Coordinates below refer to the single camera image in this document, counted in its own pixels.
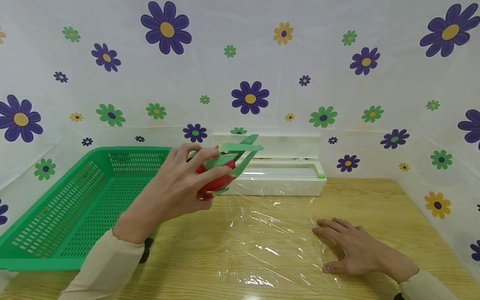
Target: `green flower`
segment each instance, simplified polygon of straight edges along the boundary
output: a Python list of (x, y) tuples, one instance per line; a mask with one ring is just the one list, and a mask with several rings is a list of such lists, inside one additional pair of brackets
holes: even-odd
[(355, 33), (355, 30), (347, 31), (347, 34), (343, 35), (342, 43), (344, 46), (349, 45), (351, 46), (352, 43), (355, 43), (355, 38), (357, 37), (357, 34)]
[(435, 100), (428, 101), (427, 103), (427, 109), (430, 109), (430, 110), (436, 110), (439, 108), (439, 106), (440, 104), (438, 103), (438, 101), (435, 101)]
[(38, 164), (35, 165), (36, 170), (34, 175), (38, 176), (38, 180), (50, 179), (50, 176), (55, 174), (56, 165), (52, 163), (51, 159), (45, 160), (42, 158)]
[(334, 117), (337, 116), (337, 112), (333, 111), (333, 107), (330, 106), (325, 110), (325, 107), (320, 107), (318, 112), (313, 112), (311, 114), (313, 118), (309, 120), (310, 123), (313, 123), (315, 127), (322, 126), (326, 128), (328, 124), (335, 123)]
[(230, 133), (233, 133), (233, 134), (246, 134), (247, 131), (243, 129), (243, 127), (235, 127), (233, 128), (233, 130), (230, 130)]
[(80, 42), (79, 39), (81, 39), (81, 37), (78, 35), (78, 31), (71, 27), (64, 27), (63, 29), (62, 33), (66, 39), (70, 39), (71, 42)]
[(123, 114), (122, 111), (115, 110), (113, 105), (109, 104), (106, 107), (105, 104), (100, 104), (100, 108), (96, 110), (96, 113), (100, 115), (100, 121), (108, 121), (110, 126), (117, 125), (118, 127), (121, 127), (122, 122), (125, 122), (125, 118), (121, 116)]
[(373, 123), (375, 122), (375, 120), (382, 117), (384, 110), (381, 106), (370, 106), (370, 109), (364, 110), (363, 113), (364, 115), (361, 118), (365, 119), (365, 123), (367, 123), (368, 121)]
[(440, 152), (434, 151), (433, 155), (430, 155), (430, 158), (432, 159), (432, 165), (437, 166), (437, 169), (444, 168), (445, 170), (448, 169), (448, 166), (452, 164), (452, 155), (447, 154), (445, 150), (442, 150)]
[(237, 49), (235, 49), (235, 48), (233, 47), (233, 45), (230, 45), (230, 46), (227, 45), (227, 47), (226, 47), (224, 50), (225, 50), (225, 55), (226, 55), (227, 57), (234, 57), (235, 54), (237, 54), (237, 53), (235, 52)]
[(209, 102), (210, 102), (210, 98), (207, 95), (204, 95), (204, 96), (200, 97), (200, 103), (208, 104)]
[(145, 109), (148, 111), (148, 115), (153, 116), (155, 120), (158, 118), (163, 119), (163, 117), (167, 115), (165, 112), (165, 107), (160, 106), (158, 103), (150, 103)]

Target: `purple flower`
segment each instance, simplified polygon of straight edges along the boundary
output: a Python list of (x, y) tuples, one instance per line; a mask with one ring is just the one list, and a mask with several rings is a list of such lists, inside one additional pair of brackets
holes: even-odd
[(480, 262), (480, 240), (477, 241), (477, 244), (470, 244), (470, 248), (475, 252), (472, 253), (472, 259), (474, 261)]
[(474, 17), (473, 14), (478, 8), (478, 4), (470, 4), (460, 13), (462, 6), (454, 4), (450, 6), (445, 15), (445, 20), (436, 17), (428, 23), (428, 30), (432, 31), (420, 40), (420, 46), (425, 47), (431, 45), (425, 53), (427, 57), (437, 54), (440, 49), (442, 57), (452, 54), (453, 47), (456, 44), (461, 46), (470, 40), (470, 35), (466, 31), (477, 27), (480, 23), (480, 17)]
[(183, 53), (183, 44), (189, 44), (192, 36), (182, 29), (186, 28), (190, 21), (184, 14), (175, 17), (177, 8), (170, 1), (165, 2), (163, 11), (160, 5), (155, 1), (148, 3), (148, 9), (153, 17), (144, 14), (140, 21), (142, 25), (151, 29), (145, 35), (150, 44), (158, 43), (158, 47), (163, 54), (170, 53), (170, 47), (177, 54)]
[(352, 56), (354, 62), (350, 64), (350, 68), (356, 68), (356, 75), (360, 75), (362, 72), (367, 75), (370, 73), (370, 69), (375, 69), (377, 67), (376, 60), (380, 57), (380, 53), (377, 53), (377, 50), (377, 47), (375, 47), (369, 52), (369, 49), (364, 47), (361, 50), (361, 54), (357, 53)]
[(409, 136), (410, 134), (407, 133), (406, 129), (402, 129), (400, 132), (398, 129), (393, 129), (392, 134), (387, 133), (384, 135), (384, 140), (381, 141), (380, 144), (384, 145), (385, 149), (390, 147), (392, 147), (392, 149), (396, 149), (398, 145), (405, 144), (405, 139)]
[(356, 155), (345, 155), (343, 158), (338, 160), (339, 164), (336, 166), (337, 168), (341, 168), (340, 171), (345, 172), (351, 172), (352, 168), (357, 168), (359, 165), (357, 165), (358, 162), (360, 162), (359, 159), (357, 159)]
[(8, 218), (6, 216), (2, 216), (7, 212), (7, 210), (8, 210), (7, 204), (0, 205), (0, 225), (3, 225), (8, 221)]
[(121, 61), (116, 59), (117, 52), (115, 50), (109, 50), (105, 43), (103, 43), (103, 47), (95, 43), (94, 47), (96, 51), (92, 50), (92, 55), (97, 58), (96, 64), (104, 66), (108, 72), (111, 70), (118, 72), (117, 66), (121, 65)]
[(268, 106), (268, 101), (264, 98), (267, 98), (270, 95), (268, 90), (260, 90), (262, 88), (262, 83), (255, 81), (250, 88), (248, 82), (243, 81), (240, 83), (241, 90), (233, 90), (232, 97), (236, 98), (232, 102), (232, 106), (237, 108), (241, 106), (240, 112), (246, 115), (250, 110), (254, 115), (260, 113), (261, 108)]
[(332, 136), (331, 138), (328, 139), (328, 142), (330, 144), (335, 144), (336, 142), (338, 142), (338, 139), (336, 138), (336, 136)]
[(310, 83), (310, 77), (308, 75), (303, 75), (302, 78), (300, 78), (299, 84), (301, 86), (306, 86), (307, 84)]
[(33, 134), (42, 134), (43, 128), (38, 125), (42, 119), (40, 114), (32, 110), (32, 103), (27, 99), (22, 101), (22, 104), (18, 102), (14, 95), (7, 96), (7, 104), (0, 101), (0, 129), (8, 128), (5, 132), (5, 139), (9, 142), (15, 141), (20, 134), (24, 142), (33, 141)]
[(470, 131), (469, 133), (465, 134), (465, 141), (467, 141), (467, 143), (476, 143), (480, 141), (480, 112), (478, 110), (471, 109), (465, 113), (465, 116), (471, 122), (461, 121), (458, 123), (458, 127), (461, 130)]
[(195, 126), (188, 124), (187, 128), (183, 128), (185, 133), (185, 138), (190, 139), (192, 143), (203, 142), (204, 138), (207, 137), (207, 128), (202, 128), (200, 124), (195, 124)]
[(82, 140), (82, 145), (87, 146), (87, 147), (90, 146), (92, 143), (93, 143), (93, 140), (89, 137), (84, 138)]
[(61, 83), (68, 81), (67, 76), (65, 74), (63, 74), (62, 72), (55, 72), (55, 74), (53, 74), (53, 77), (55, 77), (55, 79), (57, 81), (60, 81)]

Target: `yellow flower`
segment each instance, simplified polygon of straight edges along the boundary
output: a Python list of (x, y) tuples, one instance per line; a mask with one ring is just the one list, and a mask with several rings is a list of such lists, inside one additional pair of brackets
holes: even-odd
[(294, 115), (294, 114), (286, 114), (286, 115), (285, 115), (285, 120), (287, 120), (287, 122), (292, 122), (293, 119), (295, 119), (295, 115)]
[(0, 31), (0, 37), (7, 37), (7, 35), (3, 31)]
[(432, 211), (432, 216), (439, 216), (440, 219), (445, 219), (445, 215), (451, 213), (450, 206), (452, 203), (448, 199), (444, 199), (442, 193), (435, 195), (434, 192), (430, 191), (429, 196), (425, 196), (425, 201), (427, 201), (427, 209)]
[(406, 163), (401, 163), (400, 165), (398, 165), (398, 167), (404, 172), (408, 172), (408, 170), (410, 170), (410, 167)]
[(275, 32), (273, 39), (275, 41), (278, 40), (279, 45), (281, 45), (282, 43), (286, 45), (288, 43), (288, 40), (293, 38), (292, 37), (293, 27), (290, 27), (289, 22), (286, 22), (285, 25), (283, 25), (283, 22), (280, 23), (278, 28), (275, 28), (273, 32)]
[(79, 113), (74, 113), (74, 114), (71, 114), (70, 115), (70, 120), (72, 120), (72, 122), (79, 122), (81, 120), (83, 120), (84, 118), (82, 117), (81, 114)]

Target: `right hand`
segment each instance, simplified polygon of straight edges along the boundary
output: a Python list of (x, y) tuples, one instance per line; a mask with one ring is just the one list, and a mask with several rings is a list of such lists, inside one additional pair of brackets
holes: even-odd
[(420, 270), (406, 255), (380, 242), (362, 226), (338, 218), (317, 220), (317, 224), (320, 227), (312, 231), (334, 240), (345, 252), (343, 260), (323, 266), (326, 273), (362, 275), (378, 271), (400, 283)]

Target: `white backdrop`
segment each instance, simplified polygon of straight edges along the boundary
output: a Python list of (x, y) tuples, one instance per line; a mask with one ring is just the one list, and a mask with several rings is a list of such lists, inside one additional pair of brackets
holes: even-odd
[(0, 233), (97, 146), (320, 132), (328, 177), (399, 182), (480, 282), (480, 12), (459, 3), (2, 1)]

